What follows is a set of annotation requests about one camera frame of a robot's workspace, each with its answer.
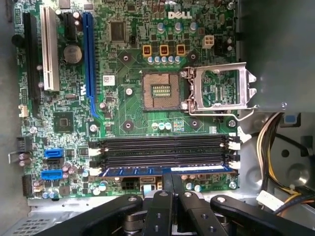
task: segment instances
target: dell logo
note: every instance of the dell logo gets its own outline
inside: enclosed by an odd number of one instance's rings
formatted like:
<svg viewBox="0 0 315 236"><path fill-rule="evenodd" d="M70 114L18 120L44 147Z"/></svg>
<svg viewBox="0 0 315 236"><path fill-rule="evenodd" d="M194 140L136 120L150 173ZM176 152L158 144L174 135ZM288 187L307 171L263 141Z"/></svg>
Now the dell logo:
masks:
<svg viewBox="0 0 315 236"><path fill-rule="evenodd" d="M190 12L172 12L172 11L169 11L168 12L168 18L169 19L192 19L191 15L190 15Z"/></svg>

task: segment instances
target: motherboard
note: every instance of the motherboard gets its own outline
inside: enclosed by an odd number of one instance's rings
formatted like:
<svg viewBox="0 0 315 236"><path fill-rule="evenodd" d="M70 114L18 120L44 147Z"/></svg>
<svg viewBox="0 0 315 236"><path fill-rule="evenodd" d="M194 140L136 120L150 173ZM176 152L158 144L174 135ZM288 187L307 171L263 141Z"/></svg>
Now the motherboard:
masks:
<svg viewBox="0 0 315 236"><path fill-rule="evenodd" d="M236 189L237 111L190 111L194 69L236 62L235 4L15 1L24 195L145 195L165 173L187 190ZM237 76L205 71L203 106L237 103Z"/></svg>

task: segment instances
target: black plastic arm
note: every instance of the black plastic arm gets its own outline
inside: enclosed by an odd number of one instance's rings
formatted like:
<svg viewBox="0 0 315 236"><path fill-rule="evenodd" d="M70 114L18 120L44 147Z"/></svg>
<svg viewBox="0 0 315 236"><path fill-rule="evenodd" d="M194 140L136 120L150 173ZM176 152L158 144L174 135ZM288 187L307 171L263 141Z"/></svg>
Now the black plastic arm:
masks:
<svg viewBox="0 0 315 236"><path fill-rule="evenodd" d="M141 207L141 197L126 194L39 232L35 236L111 235L111 232L122 225L127 214L133 214Z"/></svg>
<svg viewBox="0 0 315 236"><path fill-rule="evenodd" d="M230 218L244 228L252 229L255 235L315 235L314 230L226 195L213 197L210 206L215 212Z"/></svg>

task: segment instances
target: white pci slot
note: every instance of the white pci slot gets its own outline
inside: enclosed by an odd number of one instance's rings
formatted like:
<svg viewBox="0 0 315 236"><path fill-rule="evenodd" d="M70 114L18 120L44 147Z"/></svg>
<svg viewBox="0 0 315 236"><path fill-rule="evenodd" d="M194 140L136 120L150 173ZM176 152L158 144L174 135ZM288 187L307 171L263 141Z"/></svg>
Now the white pci slot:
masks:
<svg viewBox="0 0 315 236"><path fill-rule="evenodd" d="M59 91L59 64L56 15L52 8L40 6L44 89Z"/></svg>

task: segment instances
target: blue sata port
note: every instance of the blue sata port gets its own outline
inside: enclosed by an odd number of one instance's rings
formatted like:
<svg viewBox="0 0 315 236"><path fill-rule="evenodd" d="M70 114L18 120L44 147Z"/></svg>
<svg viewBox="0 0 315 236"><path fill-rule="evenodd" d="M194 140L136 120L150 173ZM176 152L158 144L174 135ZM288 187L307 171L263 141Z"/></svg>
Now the blue sata port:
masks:
<svg viewBox="0 0 315 236"><path fill-rule="evenodd" d="M63 178L62 170L47 170L41 172L41 178L43 180L58 180Z"/></svg>
<svg viewBox="0 0 315 236"><path fill-rule="evenodd" d="M48 149L44 151L44 157L46 158L61 158L63 157L63 149L62 148L54 148Z"/></svg>

